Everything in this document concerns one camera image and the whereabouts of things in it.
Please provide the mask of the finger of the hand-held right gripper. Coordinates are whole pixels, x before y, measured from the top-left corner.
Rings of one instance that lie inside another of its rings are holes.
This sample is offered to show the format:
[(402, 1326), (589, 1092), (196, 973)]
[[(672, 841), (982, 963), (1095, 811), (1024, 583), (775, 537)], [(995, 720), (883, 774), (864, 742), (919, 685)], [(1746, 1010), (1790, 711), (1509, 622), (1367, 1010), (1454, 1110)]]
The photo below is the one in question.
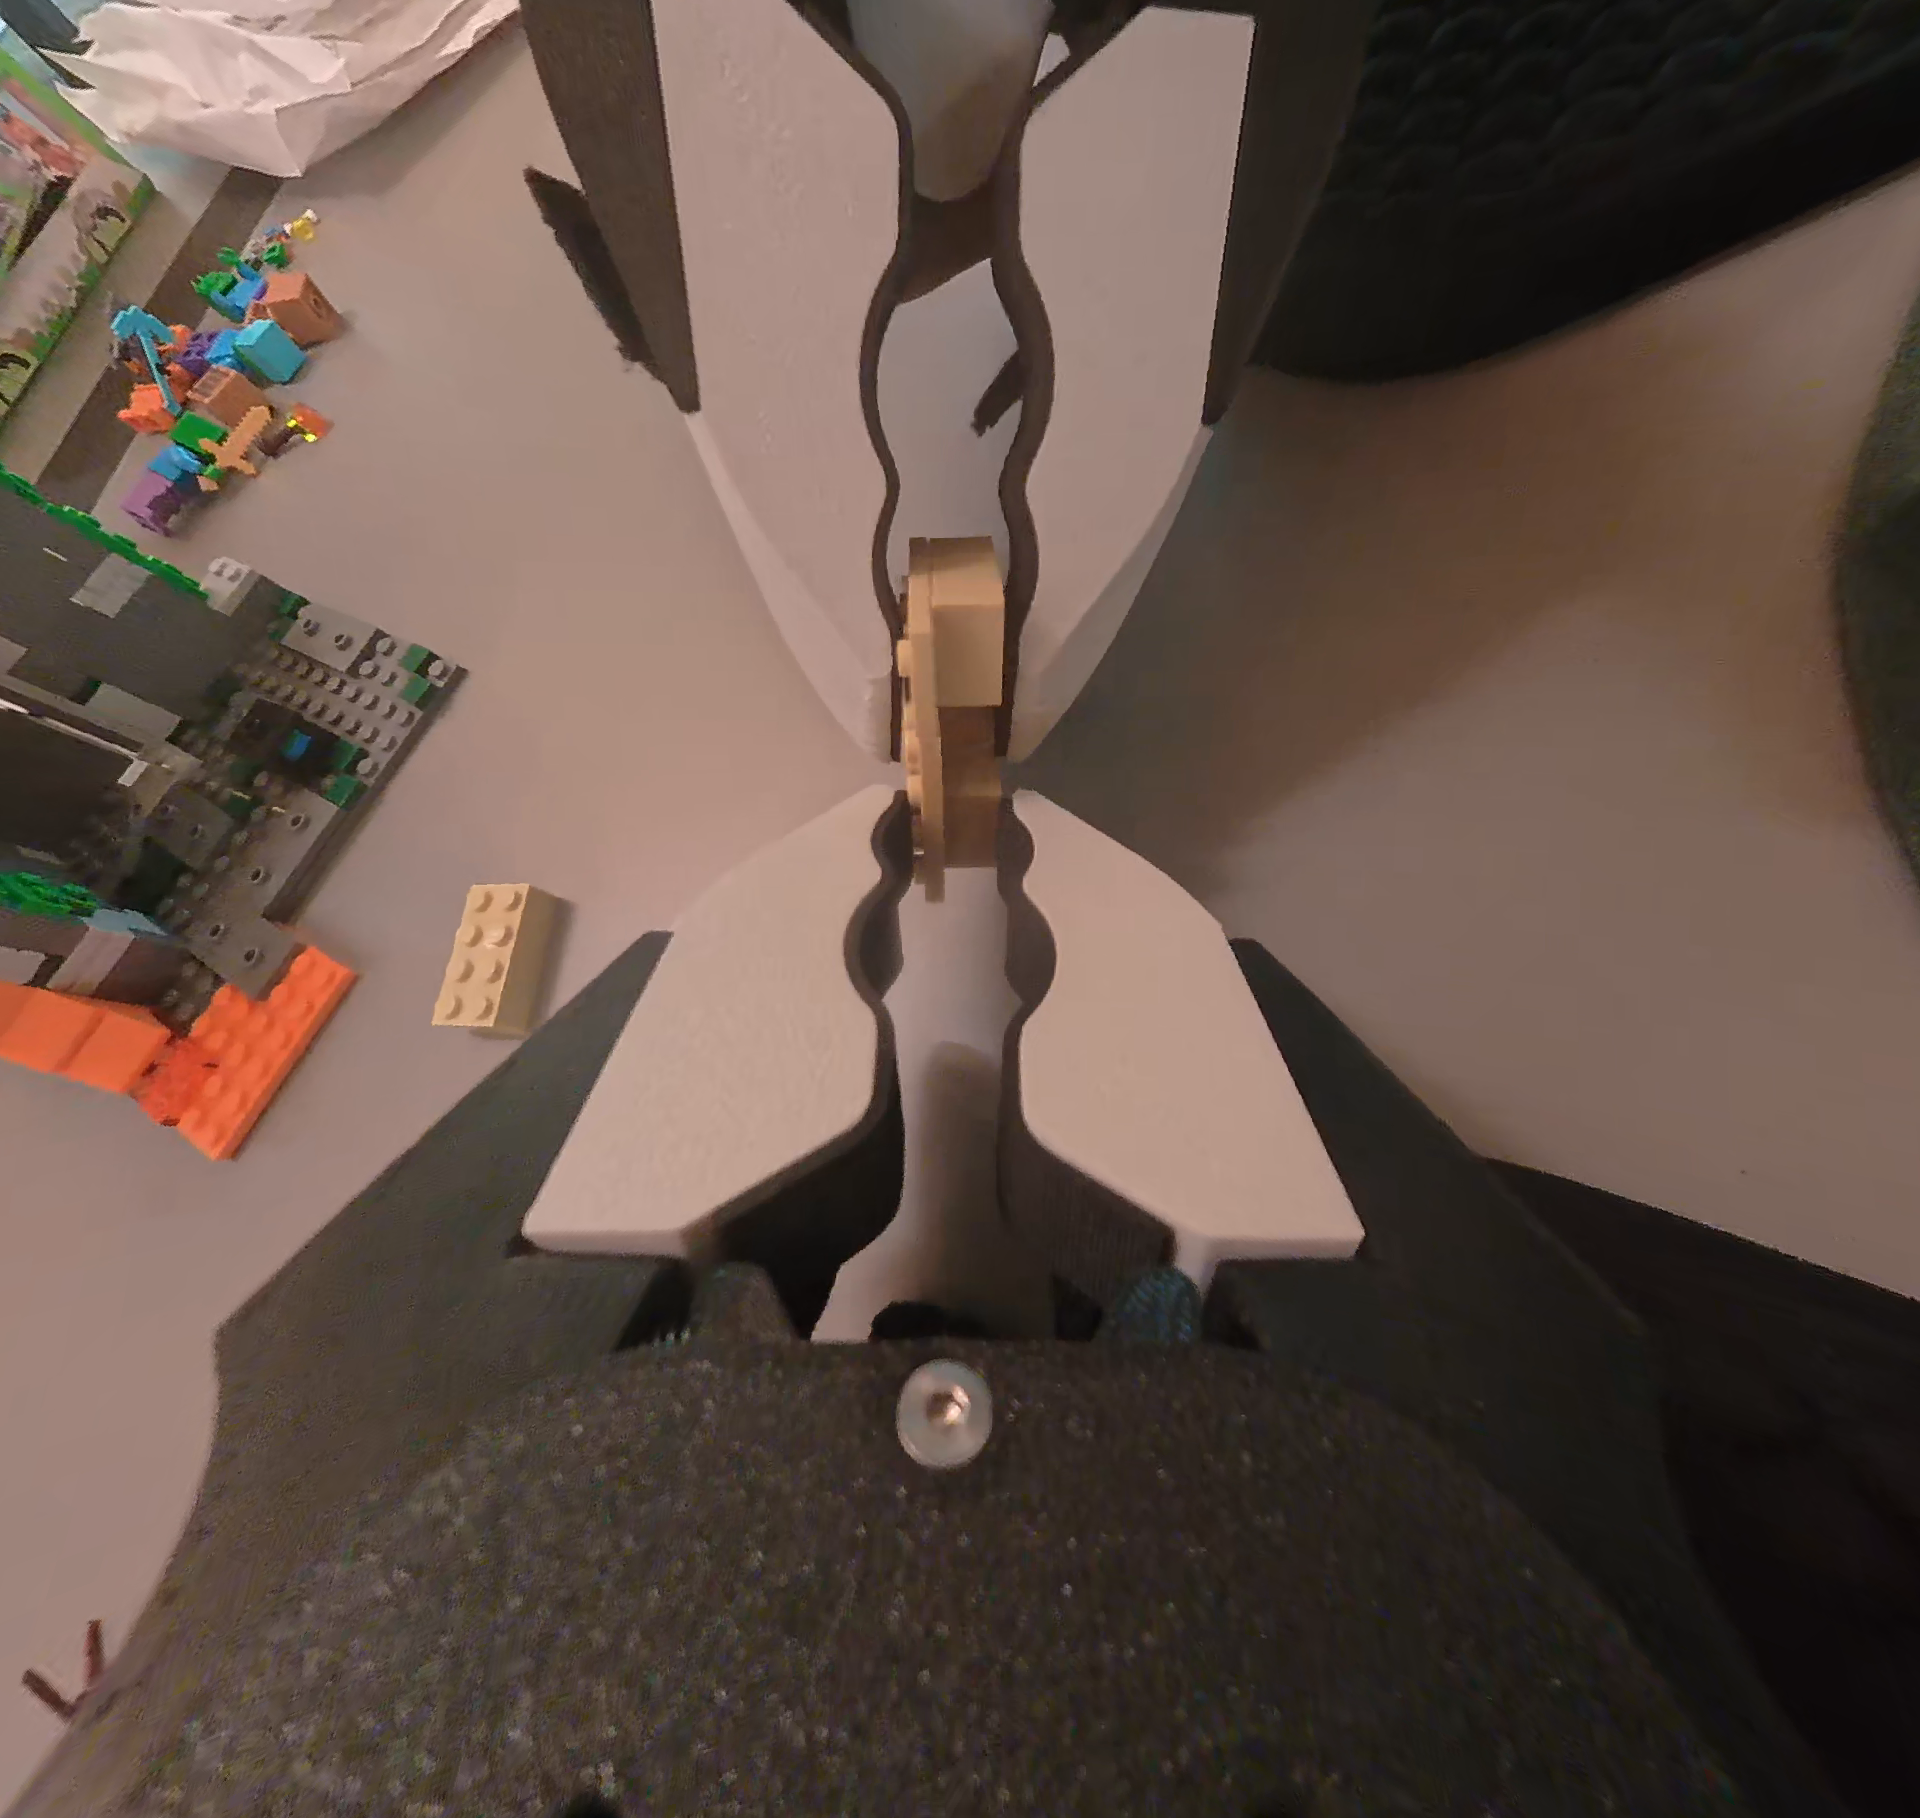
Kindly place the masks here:
[(1254, 22), (1145, 7), (1038, 87), (1012, 269), (1044, 328), (1017, 437), (1034, 554), (1007, 752), (1071, 708), (1161, 552), (1199, 457)]
[(899, 248), (883, 91), (789, 0), (648, 0), (696, 380), (689, 433), (787, 649), (888, 761), (872, 306)]

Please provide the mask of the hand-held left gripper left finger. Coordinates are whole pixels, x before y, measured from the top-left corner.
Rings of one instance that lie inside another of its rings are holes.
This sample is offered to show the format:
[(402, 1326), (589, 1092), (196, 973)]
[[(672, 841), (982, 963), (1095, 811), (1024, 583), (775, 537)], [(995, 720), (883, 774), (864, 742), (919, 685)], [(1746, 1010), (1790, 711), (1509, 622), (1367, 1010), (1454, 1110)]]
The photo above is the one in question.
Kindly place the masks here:
[(728, 869), (680, 917), (520, 1222), (542, 1253), (713, 1253), (852, 1148), (893, 1070), (886, 993), (914, 865), (870, 784)]

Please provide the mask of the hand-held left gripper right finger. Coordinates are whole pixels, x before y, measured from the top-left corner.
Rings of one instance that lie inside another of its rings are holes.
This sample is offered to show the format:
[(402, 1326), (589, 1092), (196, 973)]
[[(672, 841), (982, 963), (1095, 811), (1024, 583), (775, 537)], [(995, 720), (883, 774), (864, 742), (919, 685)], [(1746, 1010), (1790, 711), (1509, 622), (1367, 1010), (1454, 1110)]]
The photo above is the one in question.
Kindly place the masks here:
[(1345, 1262), (1362, 1240), (1225, 931), (1038, 793), (1002, 811), (998, 1200), (1046, 1263)]

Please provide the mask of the cream two-by-four brick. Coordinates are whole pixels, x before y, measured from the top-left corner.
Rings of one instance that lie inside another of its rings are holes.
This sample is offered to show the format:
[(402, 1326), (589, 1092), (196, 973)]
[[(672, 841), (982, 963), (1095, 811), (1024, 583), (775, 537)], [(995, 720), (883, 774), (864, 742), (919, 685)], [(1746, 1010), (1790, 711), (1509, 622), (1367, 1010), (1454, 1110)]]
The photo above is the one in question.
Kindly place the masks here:
[(539, 1023), (565, 902), (529, 885), (469, 887), (429, 1021), (495, 1042)]

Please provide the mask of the tan brick plate assembly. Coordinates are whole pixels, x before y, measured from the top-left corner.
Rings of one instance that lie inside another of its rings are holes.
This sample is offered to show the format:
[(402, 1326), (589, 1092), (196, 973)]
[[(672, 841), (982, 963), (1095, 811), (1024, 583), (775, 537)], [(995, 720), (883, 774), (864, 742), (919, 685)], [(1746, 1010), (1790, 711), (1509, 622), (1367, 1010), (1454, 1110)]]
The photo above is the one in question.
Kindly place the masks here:
[(1005, 587), (987, 537), (910, 540), (893, 668), (914, 875), (940, 904), (952, 869), (997, 858)]

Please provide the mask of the crumpled white paper bags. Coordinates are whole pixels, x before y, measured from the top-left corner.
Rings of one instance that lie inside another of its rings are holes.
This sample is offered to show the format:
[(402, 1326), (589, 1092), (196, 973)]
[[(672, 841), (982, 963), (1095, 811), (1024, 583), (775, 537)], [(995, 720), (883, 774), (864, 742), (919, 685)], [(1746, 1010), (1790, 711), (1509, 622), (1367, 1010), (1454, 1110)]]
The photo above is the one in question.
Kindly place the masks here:
[(63, 94), (112, 140), (279, 178), (386, 120), (516, 0), (83, 0)]

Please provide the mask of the pile of colourful toy figures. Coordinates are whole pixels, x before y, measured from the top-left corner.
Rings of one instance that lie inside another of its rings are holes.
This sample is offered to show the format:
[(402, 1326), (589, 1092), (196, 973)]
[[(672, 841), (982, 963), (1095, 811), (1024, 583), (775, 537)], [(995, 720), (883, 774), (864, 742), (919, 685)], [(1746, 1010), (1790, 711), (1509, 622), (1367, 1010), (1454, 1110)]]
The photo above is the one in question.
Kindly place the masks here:
[(345, 332), (339, 306), (298, 265), (318, 229), (305, 208), (219, 249), (190, 283), (209, 326), (172, 326), (136, 306), (111, 314), (112, 359), (130, 383), (116, 419), (151, 443), (118, 508), (136, 530), (174, 535), (233, 481), (330, 431), (291, 392)]

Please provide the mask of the grey brick castle model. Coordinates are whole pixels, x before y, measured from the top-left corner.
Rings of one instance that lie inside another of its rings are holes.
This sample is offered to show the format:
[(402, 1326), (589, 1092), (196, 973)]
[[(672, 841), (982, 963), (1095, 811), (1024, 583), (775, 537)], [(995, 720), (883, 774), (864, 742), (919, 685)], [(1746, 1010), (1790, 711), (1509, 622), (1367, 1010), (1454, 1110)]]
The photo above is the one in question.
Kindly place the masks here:
[(2, 1059), (234, 1158), (355, 982), (295, 926), (464, 671), (4, 472)]

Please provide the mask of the green toy set box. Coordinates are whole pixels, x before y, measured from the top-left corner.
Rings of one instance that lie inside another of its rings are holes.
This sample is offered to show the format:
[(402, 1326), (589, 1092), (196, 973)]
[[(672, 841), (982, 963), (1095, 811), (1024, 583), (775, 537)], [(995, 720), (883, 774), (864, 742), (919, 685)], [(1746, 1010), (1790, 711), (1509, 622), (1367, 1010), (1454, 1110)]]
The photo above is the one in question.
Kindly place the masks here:
[(10, 49), (2, 52), (2, 415), (30, 388), (155, 184)]

